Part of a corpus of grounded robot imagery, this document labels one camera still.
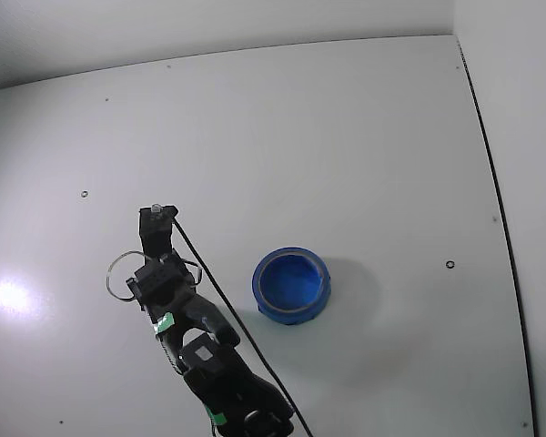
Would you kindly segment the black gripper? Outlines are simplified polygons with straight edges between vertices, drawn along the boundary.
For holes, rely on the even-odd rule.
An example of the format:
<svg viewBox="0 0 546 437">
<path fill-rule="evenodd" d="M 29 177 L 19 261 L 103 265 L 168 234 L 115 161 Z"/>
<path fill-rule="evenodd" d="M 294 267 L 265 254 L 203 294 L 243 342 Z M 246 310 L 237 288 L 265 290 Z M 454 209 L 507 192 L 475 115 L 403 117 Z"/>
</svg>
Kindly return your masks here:
<svg viewBox="0 0 546 437">
<path fill-rule="evenodd" d="M 196 281 L 182 259 L 148 261 L 126 280 L 140 308 L 150 319 L 179 309 L 197 292 Z"/>
</svg>

